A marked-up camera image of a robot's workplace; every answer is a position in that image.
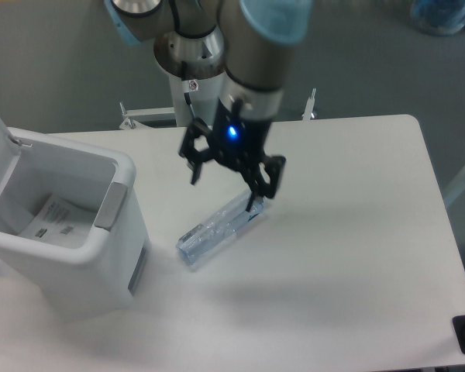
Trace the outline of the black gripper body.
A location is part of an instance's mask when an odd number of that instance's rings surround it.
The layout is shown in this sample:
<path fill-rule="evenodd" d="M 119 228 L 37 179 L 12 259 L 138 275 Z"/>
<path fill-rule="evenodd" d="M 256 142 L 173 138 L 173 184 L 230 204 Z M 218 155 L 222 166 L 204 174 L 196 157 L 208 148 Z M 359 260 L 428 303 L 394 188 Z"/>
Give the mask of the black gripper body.
<path fill-rule="evenodd" d="M 249 120 L 239 116 L 243 101 L 230 111 L 219 101 L 212 127 L 213 159 L 233 171 L 254 169 L 265 156 L 264 144 L 271 121 Z"/>

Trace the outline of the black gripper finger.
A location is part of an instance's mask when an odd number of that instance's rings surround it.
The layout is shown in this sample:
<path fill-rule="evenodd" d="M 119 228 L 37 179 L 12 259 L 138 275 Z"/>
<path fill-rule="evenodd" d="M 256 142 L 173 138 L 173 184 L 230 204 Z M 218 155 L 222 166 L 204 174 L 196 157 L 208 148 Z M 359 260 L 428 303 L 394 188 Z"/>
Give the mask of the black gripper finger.
<path fill-rule="evenodd" d="M 241 168 L 243 180 L 251 194 L 245 210 L 249 212 L 258 198 L 274 199 L 283 177 L 286 157 L 282 155 L 264 155 L 261 161 L 247 164 Z"/>
<path fill-rule="evenodd" d="M 205 138 L 207 147 L 199 150 L 195 146 L 195 141 L 199 138 Z M 178 151 L 180 157 L 185 158 L 188 162 L 188 167 L 191 170 L 192 185 L 195 185 L 200 178 L 203 163 L 213 160 L 213 151 L 210 143 L 213 141 L 212 130 L 205 124 L 201 118 L 192 119 L 184 132 L 184 137 L 181 142 L 181 147 Z"/>

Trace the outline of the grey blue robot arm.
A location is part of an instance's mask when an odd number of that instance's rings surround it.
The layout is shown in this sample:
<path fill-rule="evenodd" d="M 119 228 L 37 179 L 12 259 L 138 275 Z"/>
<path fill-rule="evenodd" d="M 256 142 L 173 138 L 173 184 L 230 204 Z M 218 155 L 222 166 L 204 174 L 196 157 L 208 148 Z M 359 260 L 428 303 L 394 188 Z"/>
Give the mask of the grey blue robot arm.
<path fill-rule="evenodd" d="M 153 42 L 157 63 L 183 85 L 174 97 L 186 131 L 179 154 L 198 180 L 215 161 L 239 173 L 251 198 L 273 198 L 286 160 L 264 144 L 310 1 L 107 1 L 120 36 Z"/>

